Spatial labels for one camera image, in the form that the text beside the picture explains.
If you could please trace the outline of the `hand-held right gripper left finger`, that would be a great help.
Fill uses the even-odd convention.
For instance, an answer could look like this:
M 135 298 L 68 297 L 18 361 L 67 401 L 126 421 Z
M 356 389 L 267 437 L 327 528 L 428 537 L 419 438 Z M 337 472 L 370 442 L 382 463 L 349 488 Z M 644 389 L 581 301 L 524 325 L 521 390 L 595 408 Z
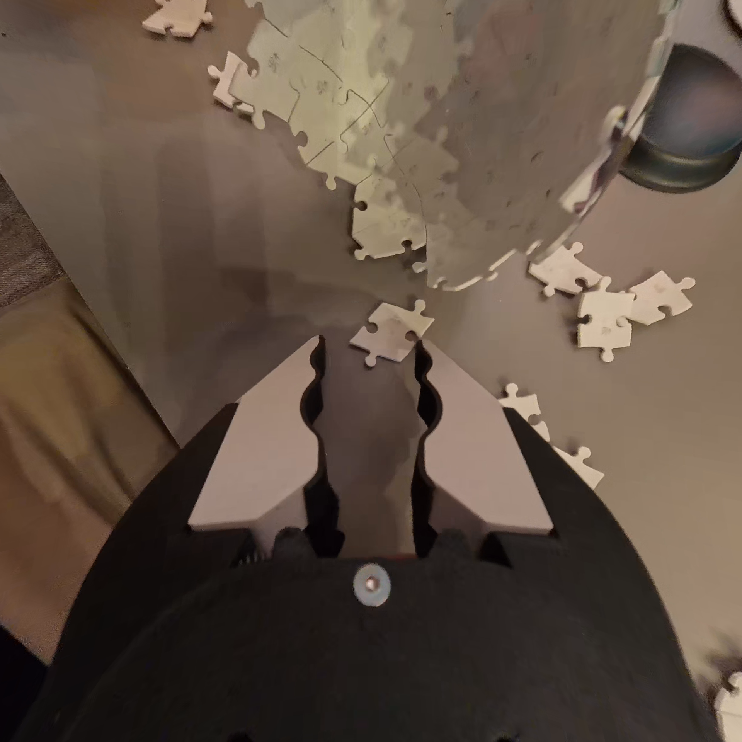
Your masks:
M 339 555 L 345 541 L 339 498 L 315 429 L 325 371 L 326 342 L 315 336 L 241 396 L 191 511 L 190 529 L 246 529 L 267 557 L 277 535 L 294 528 L 318 556 Z

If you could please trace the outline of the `black round ball stand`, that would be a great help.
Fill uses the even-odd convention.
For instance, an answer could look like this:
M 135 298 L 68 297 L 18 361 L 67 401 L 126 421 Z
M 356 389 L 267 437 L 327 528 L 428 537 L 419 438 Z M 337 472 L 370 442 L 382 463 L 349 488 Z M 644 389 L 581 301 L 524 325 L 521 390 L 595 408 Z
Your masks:
M 676 44 L 621 175 L 645 189 L 691 193 L 725 178 L 740 152 L 740 76 L 709 51 Z

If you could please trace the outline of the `partly built puzzle ball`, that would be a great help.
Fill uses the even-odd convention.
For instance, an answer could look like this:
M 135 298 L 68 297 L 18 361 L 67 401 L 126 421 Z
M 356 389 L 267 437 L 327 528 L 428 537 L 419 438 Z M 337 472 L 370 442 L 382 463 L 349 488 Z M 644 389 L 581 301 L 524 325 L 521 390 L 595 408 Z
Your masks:
M 235 109 L 282 119 L 328 189 L 355 187 L 357 260 L 422 248 L 413 269 L 457 291 L 558 247 L 600 198 L 679 2 L 246 5 L 262 18 Z

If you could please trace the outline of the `white puzzle piece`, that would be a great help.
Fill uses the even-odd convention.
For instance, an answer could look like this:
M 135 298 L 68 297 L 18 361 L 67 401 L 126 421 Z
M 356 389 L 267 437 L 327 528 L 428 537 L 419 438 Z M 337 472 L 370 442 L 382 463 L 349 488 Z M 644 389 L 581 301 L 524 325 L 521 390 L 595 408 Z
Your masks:
M 542 411 L 535 393 L 521 394 L 518 385 L 509 382 L 504 387 L 504 395 L 498 401 L 501 407 L 518 413 L 543 440 L 551 441 L 548 425 L 541 419 Z
M 600 282 L 602 275 L 580 261 L 583 249 L 581 242 L 573 242 L 570 246 L 562 244 L 539 263 L 529 263 L 528 275 L 542 283 L 546 298 L 557 292 L 576 295 Z
M 714 710 L 723 741 L 741 741 L 741 672 L 731 674 L 719 689 Z
M 664 271 L 659 271 L 644 282 L 631 286 L 629 293 L 635 296 L 627 320 L 650 326 L 665 318 L 668 310 L 671 316 L 677 316 L 692 308 L 692 302 L 685 292 L 692 289 L 696 281 L 684 277 L 676 282 Z
M 600 351 L 604 363 L 614 360 L 616 349 L 631 343 L 631 315 L 635 302 L 632 292 L 612 292 L 611 278 L 603 276 L 597 286 L 585 292 L 578 305 L 577 346 Z
M 375 331 L 361 327 L 349 340 L 349 345 L 366 352 L 367 368 L 374 368 L 380 358 L 400 363 L 434 321 L 424 314 L 425 307 L 422 299 L 414 301 L 412 310 L 382 302 L 367 319 Z
M 158 9 L 142 21 L 147 32 L 192 39 L 201 26 L 211 25 L 213 14 L 207 1 L 155 1 Z
M 239 114 L 252 116 L 255 108 L 251 104 L 242 102 L 229 92 L 235 72 L 242 64 L 243 61 L 237 54 L 228 51 L 223 67 L 218 68 L 216 65 L 208 65 L 207 73 L 215 83 L 212 95 L 216 102 L 230 111 L 236 110 Z
M 605 474 L 586 463 L 586 460 L 591 457 L 591 450 L 589 448 L 580 446 L 576 453 L 567 453 L 557 446 L 551 446 L 551 448 L 589 488 L 592 490 L 596 489 Z

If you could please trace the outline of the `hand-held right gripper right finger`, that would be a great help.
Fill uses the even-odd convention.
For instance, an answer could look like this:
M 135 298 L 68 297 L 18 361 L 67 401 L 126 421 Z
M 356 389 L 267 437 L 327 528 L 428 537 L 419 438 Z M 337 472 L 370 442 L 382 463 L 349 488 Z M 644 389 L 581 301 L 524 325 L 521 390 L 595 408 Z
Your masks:
M 418 340 L 422 431 L 412 479 L 415 555 L 444 531 L 475 553 L 492 534 L 549 536 L 553 523 L 501 404 L 434 344 Z

